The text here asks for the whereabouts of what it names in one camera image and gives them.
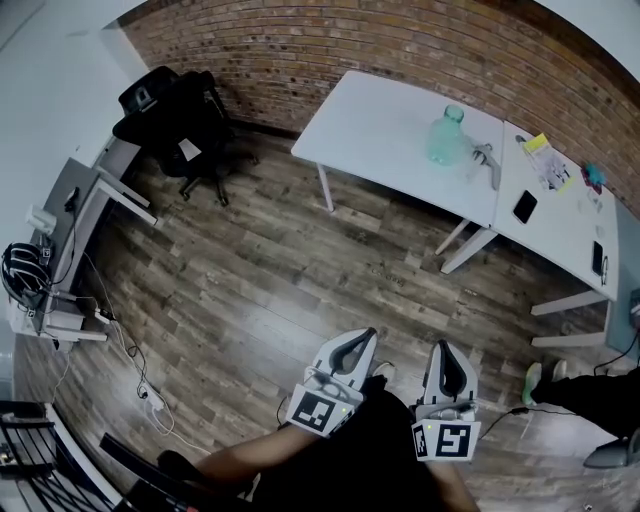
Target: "black cable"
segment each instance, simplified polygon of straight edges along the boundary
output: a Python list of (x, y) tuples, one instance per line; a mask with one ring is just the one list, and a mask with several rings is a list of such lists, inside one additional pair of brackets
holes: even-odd
[(67, 271), (64, 273), (64, 276), (62, 276), (62, 279), (60, 279), (59, 281), (56, 281), (55, 283), (51, 283), (51, 286), (55, 286), (57, 284), (60, 284), (62, 281), (64, 281), (67, 276), (69, 275), (69, 271), (71, 270), (71, 267), (73, 266), (73, 258), (76, 255), (76, 209), (73, 208), (71, 210), (71, 214), (73, 215), (73, 246), (71, 247), (71, 261), (69, 262), (69, 266), (67, 267)]
[(282, 404), (284, 404), (284, 401), (287, 399), (287, 396), (289, 395), (284, 395), (284, 397), (282, 397), (282, 401), (280, 402), (280, 405), (278, 406), (278, 410), (276, 411), (276, 419), (278, 420), (279, 426), (282, 426), (282, 422), (280, 421), (280, 409), (282, 409)]
[[(132, 343), (133, 345), (125, 348), (124, 350), (140, 371), (140, 381), (138, 382), (138, 386), (136, 387), (136, 394), (138, 395), (138, 398), (144, 400), (149, 396), (149, 392), (144, 387), (144, 381), (147, 377), (147, 358), (144, 357), (144, 353), (142, 352), (142, 349), (138, 346), (138, 344), (133, 340)], [(140, 357), (142, 358), (142, 367), (140, 367), (140, 365), (136, 363), (135, 360), (138, 354), (140, 354)]]
[(485, 438), (485, 436), (489, 432), (491, 432), (491, 429), (493, 427), (495, 427), (498, 423), (500, 423), (500, 421), (502, 421), (504, 418), (506, 418), (510, 414), (512, 414), (514, 416), (520, 416), (522, 414), (528, 414), (529, 412), (544, 412), (546, 414), (558, 414), (560, 416), (577, 416), (577, 414), (575, 414), (573, 412), (558, 412), (558, 411), (547, 411), (546, 409), (529, 409), (528, 407), (516, 407), (514, 409), (511, 409), (510, 411), (507, 411), (507, 412), (503, 413), (496, 421), (494, 421), (489, 426), (489, 428), (487, 430), (485, 430), (484, 434), (482, 434), (480, 436), (478, 441), (482, 441)]
[(482, 434), (482, 435), (480, 436), (480, 439), (478, 439), (478, 441), (482, 441), (482, 440), (484, 439), (484, 437), (485, 437), (489, 432), (491, 432), (491, 429), (492, 429), (493, 427), (495, 427), (495, 426), (496, 426), (500, 421), (502, 421), (504, 418), (506, 418), (507, 416), (509, 416), (509, 414), (512, 414), (512, 411), (513, 411), (513, 409), (511, 409), (511, 411), (507, 411), (507, 412), (505, 412), (504, 414), (500, 415), (500, 417), (499, 417), (496, 421), (494, 421), (494, 422), (491, 424), (491, 426), (489, 426), (489, 428), (488, 428), (487, 430), (485, 430), (484, 434)]
[(618, 357), (612, 359), (611, 361), (607, 361), (606, 363), (602, 363), (599, 365), (596, 365), (593, 367), (593, 376), (596, 377), (596, 370), (598, 368), (602, 368), (603, 366), (607, 366), (610, 365), (611, 363), (615, 363), (618, 359), (622, 359), (624, 356), (626, 356), (629, 352), (631, 352), (631, 349), (633, 348), (633, 346), (636, 344), (636, 340), (638, 339), (638, 334), (640, 334), (640, 329), (638, 329), (636, 331), (636, 335), (633, 337), (633, 341), (631, 342), (631, 345), (629, 345), (629, 348), (624, 352), (624, 354), (620, 354)]

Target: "cable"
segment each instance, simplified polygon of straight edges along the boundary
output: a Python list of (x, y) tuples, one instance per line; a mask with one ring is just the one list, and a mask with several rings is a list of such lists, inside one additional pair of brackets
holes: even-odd
[[(173, 431), (176, 421), (175, 418), (173, 417), (173, 414), (171, 413), (171, 409), (169, 408), (169, 404), (167, 404), (167, 401), (165, 400), (165, 398), (155, 389), (153, 389), (153, 386), (151, 386), (151, 384), (149, 383), (149, 381), (146, 378), (146, 369), (147, 369), (147, 360), (144, 357), (144, 354), (142, 353), (142, 350), (140, 350), (140, 347), (138, 346), (138, 344), (132, 339), (131, 341), (133, 342), (133, 345), (131, 347), (129, 347), (129, 349), (126, 348), (125, 345), (125, 341), (124, 341), (124, 335), (122, 334), (122, 328), (120, 326), (120, 322), (118, 322), (116, 316), (115, 316), (115, 310), (113, 307), (113, 303), (111, 302), (111, 298), (109, 297), (109, 292), (107, 291), (107, 287), (104, 284), (104, 281), (102, 280), (102, 277), (100, 276), (100, 272), (98, 272), (98, 269), (96, 268), (95, 264), (93, 263), (93, 260), (89, 257), (89, 255), (84, 252), (83, 253), (84, 256), (87, 258), (87, 260), (89, 261), (89, 264), (91, 265), (91, 267), (93, 268), (93, 271), (95, 272), (98, 281), (100, 281), (100, 286), (102, 286), (102, 290), (104, 291), (104, 297), (107, 301), (107, 304), (109, 304), (109, 308), (111, 309), (111, 315), (113, 316), (113, 320), (111, 321), (111, 323), (115, 326), (115, 331), (116, 331), (116, 337), (119, 339), (119, 345), (122, 347), (122, 350), (124, 350), (125, 354), (127, 355), (127, 357), (131, 360), (131, 362), (133, 363), (133, 365), (135, 366), (136, 370), (138, 371), (138, 373), (140, 374), (140, 382), (138, 383), (138, 387), (136, 389), (136, 393), (138, 394), (138, 397), (141, 399), (145, 399), (148, 397), (149, 392), (154, 393), (158, 398), (160, 398), (160, 400), (162, 400), (162, 403), (164, 404), (164, 410), (167, 411), (167, 414), (169, 414), (169, 418), (171, 421), (171, 426), (170, 427), (166, 427), (162, 424), (162, 422), (158, 419), (158, 417), (156, 416), (156, 411), (155, 409), (151, 409), (151, 416), (153, 417), (153, 419), (155, 420), (152, 421), (149, 416), (147, 415), (147, 410), (146, 410), (146, 404), (149, 400), (145, 400), (144, 404), (143, 404), (143, 413), (145, 415), (145, 417), (149, 420), (149, 422), (151, 423), (151, 425), (153, 425), (153, 428), (156, 429), (156, 431), (162, 435), (162, 436), (168, 436), (168, 435), (173, 435), (175, 437), (177, 437), (178, 439), (180, 439), (180, 441), (182, 441), (184, 444), (186, 444), (187, 446), (190, 446), (191, 448), (195, 448), (197, 450), (200, 450), (208, 455), (211, 455), (211, 452), (209, 452), (208, 450), (205, 450), (204, 448), (201, 448), (200, 446), (197, 446), (195, 444), (191, 444), (188, 441), (186, 441), (181, 435), (177, 434), (176, 432)], [(140, 354), (140, 356), (142, 357), (142, 366), (140, 366), (138, 364), (138, 362), (135, 360), (135, 356)], [(147, 385), (150, 391), (147, 391), (147, 389), (144, 387), (144, 385)], [(144, 398), (141, 396), (141, 389), (144, 389)]]
[(631, 352), (631, 349), (633, 348), (633, 346), (636, 344), (636, 340), (638, 339), (638, 334), (640, 334), (640, 329), (638, 329), (636, 331), (636, 335), (633, 337), (633, 341), (631, 342), (631, 345), (629, 345), (629, 348), (624, 352), (624, 354), (620, 354), (618, 357), (612, 359), (611, 361), (607, 361), (606, 363), (602, 363), (599, 365), (596, 365), (593, 367), (593, 376), (596, 377), (596, 370), (598, 368), (602, 368), (603, 366), (608, 366), (611, 363), (615, 363), (618, 359), (622, 359), (624, 356), (626, 356), (629, 352)]
[(503, 413), (496, 421), (494, 421), (489, 426), (489, 428), (487, 430), (485, 430), (484, 434), (482, 434), (480, 436), (478, 441), (482, 441), (485, 438), (485, 436), (489, 432), (491, 432), (491, 429), (493, 427), (495, 427), (499, 422), (501, 422), (504, 418), (506, 418), (510, 414), (512, 414), (514, 416), (520, 416), (522, 414), (528, 414), (529, 412), (544, 412), (546, 414), (558, 414), (560, 416), (577, 416), (577, 414), (575, 414), (573, 412), (558, 412), (558, 411), (547, 411), (546, 409), (529, 409), (529, 407), (516, 407), (514, 409), (511, 409), (510, 411), (507, 411), (507, 412)]
[(73, 346), (71, 347), (71, 350), (69, 350), (69, 352), (67, 352), (67, 366), (64, 369), (64, 372), (62, 373), (62, 377), (60, 377), (60, 380), (56, 384), (56, 387), (53, 388), (53, 397), (51, 398), (51, 405), (53, 405), (54, 402), (56, 401), (56, 394), (58, 393), (58, 388), (60, 387), (60, 384), (62, 384), (62, 381), (64, 380), (64, 378), (67, 376), (67, 372), (69, 371), (69, 367), (71, 366), (71, 351), (72, 350), (73, 350)]
[(76, 209), (73, 208), (71, 210), (71, 214), (73, 215), (73, 245), (71, 246), (71, 261), (69, 261), (69, 266), (67, 267), (67, 271), (64, 273), (64, 276), (62, 276), (62, 279), (60, 279), (59, 281), (56, 281), (55, 283), (51, 283), (51, 286), (55, 286), (57, 284), (60, 284), (62, 281), (64, 281), (67, 276), (69, 275), (69, 271), (71, 270), (71, 267), (73, 266), (73, 258), (76, 255)]
[(498, 419), (497, 419), (496, 421), (494, 421), (494, 422), (489, 426), (489, 428), (488, 428), (487, 430), (485, 430), (484, 434), (482, 434), (482, 435), (480, 436), (480, 439), (478, 439), (478, 441), (482, 441), (482, 440), (484, 439), (484, 437), (485, 437), (489, 432), (491, 432), (491, 429), (492, 429), (493, 427), (495, 427), (498, 423), (500, 423), (504, 418), (506, 418), (507, 416), (509, 416), (509, 414), (513, 414), (513, 413), (512, 413), (512, 411), (513, 411), (513, 409), (512, 409), (511, 411), (507, 411), (507, 412), (505, 412), (504, 414), (501, 414), (501, 415), (498, 417)]

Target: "red brick wall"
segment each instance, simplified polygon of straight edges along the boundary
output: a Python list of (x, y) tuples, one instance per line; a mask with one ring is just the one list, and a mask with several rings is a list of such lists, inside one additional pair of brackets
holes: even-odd
[(640, 87), (533, 0), (149, 0), (142, 58), (210, 70), (232, 117), (301, 130), (348, 69), (435, 90), (595, 162), (640, 213)]

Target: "black office chair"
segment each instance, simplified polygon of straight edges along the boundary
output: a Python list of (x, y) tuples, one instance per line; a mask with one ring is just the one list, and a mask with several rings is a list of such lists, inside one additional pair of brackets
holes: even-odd
[[(224, 159), (250, 159), (248, 151), (225, 150), (235, 138), (230, 120), (208, 71), (189, 71), (180, 76), (166, 66), (147, 73), (129, 87), (118, 101), (124, 119), (113, 127), (113, 135), (141, 146), (167, 176), (185, 177), (180, 188), (185, 201), (199, 178), (213, 179), (223, 206), (229, 204), (221, 184), (218, 165)], [(187, 139), (201, 153), (187, 160), (180, 143)]]

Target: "white desk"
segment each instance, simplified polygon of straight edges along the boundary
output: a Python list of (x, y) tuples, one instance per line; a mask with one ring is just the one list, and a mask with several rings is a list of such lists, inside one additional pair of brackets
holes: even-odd
[[(515, 140), (517, 135), (525, 140), (531, 139), (532, 135), (508, 122), (504, 126), (502, 179), (495, 219), (491, 228), (481, 228), (474, 235), (484, 243), (477, 243), (473, 249), (480, 250), (498, 234), (506, 236), (573, 274), (592, 289), (534, 306), (531, 310), (533, 315), (564, 311), (603, 300), (615, 301), (618, 296), (619, 274), (615, 197), (603, 188), (600, 196), (603, 206), (600, 213), (597, 213), (587, 198), (589, 189), (582, 179), (580, 166), (560, 153), (558, 154), (574, 180), (560, 192), (544, 191), (529, 159)], [(525, 190), (535, 196), (538, 204), (529, 221), (523, 224), (515, 217), (513, 209)], [(602, 236), (598, 235), (596, 226), (600, 226)], [(604, 286), (600, 276), (591, 270), (594, 241), (602, 245), (603, 254), (608, 258), (607, 281)], [(602, 332), (534, 338), (532, 344), (541, 347), (601, 345), (605, 342), (610, 311), (611, 303)]]
[(471, 172), (440, 166), (426, 156), (429, 127), (451, 104), (464, 111), (464, 132), (491, 144), (500, 163), (499, 119), (425, 89), (356, 71), (342, 77), (291, 153), (317, 164), (329, 211), (334, 207), (325, 166), (439, 206), (465, 219), (464, 225), (489, 227), (497, 199), (489, 167), (472, 164), (476, 171)]
[[(489, 143), (494, 159), (502, 166), (498, 192), (491, 187), (490, 169), (439, 166), (426, 157), (431, 123), (449, 104), (462, 107), (464, 132), (476, 143)], [(544, 192), (516, 135), (531, 135), (510, 123), (439, 94), (365, 73), (348, 71), (338, 83), (294, 145), (294, 156), (315, 162), (329, 211), (333, 201), (325, 166), (360, 176), (399, 190), (455, 213), (463, 218), (436, 254), (440, 254), (471, 221), (480, 229), (448, 258), (442, 272), (448, 274), (503, 235), (524, 245), (588, 284), (592, 291), (534, 306), (542, 315), (585, 306), (602, 300), (615, 301), (618, 293), (618, 228), (615, 200), (603, 190), (603, 208), (597, 213), (587, 198), (588, 188), (580, 168), (561, 155), (573, 183), (561, 192)], [(527, 224), (513, 215), (524, 190), (537, 199)], [(598, 241), (608, 258), (607, 282), (591, 270), (593, 242)], [(611, 307), (608, 309), (607, 322)], [(539, 346), (594, 345), (605, 341), (603, 332), (553, 338), (534, 338)]]
[[(122, 162), (119, 163), (128, 166), (131, 159), (121, 159)], [(52, 235), (56, 246), (54, 247), (54, 258), (50, 263), (53, 269), (51, 279), (58, 282), (66, 273), (65, 279), (55, 286), (55, 291), (70, 292), (85, 247), (109, 199), (122, 204), (151, 225), (155, 225), (157, 222), (157, 219), (147, 211), (149, 201), (118, 179), (124, 170), (119, 175), (116, 174), (118, 176), (116, 177), (105, 171), (99, 163), (96, 167), (97, 169), (89, 169), (70, 158), (44, 205), (44, 209), (58, 219), (56, 230)], [(72, 217), (69, 213), (64, 212), (64, 203), (74, 187), (78, 187), (80, 190), (75, 237), (71, 227)], [(71, 253), (74, 243), (75, 257), (72, 260)], [(34, 319), (29, 319), (19, 309), (18, 304), (11, 301), (8, 316), (12, 330), (19, 334), (54, 338), (67, 342), (104, 341), (107, 339), (107, 335), (103, 332), (82, 329), (84, 316), (73, 303), (49, 296), (43, 302), (40, 310), (45, 313), (37, 313)]]

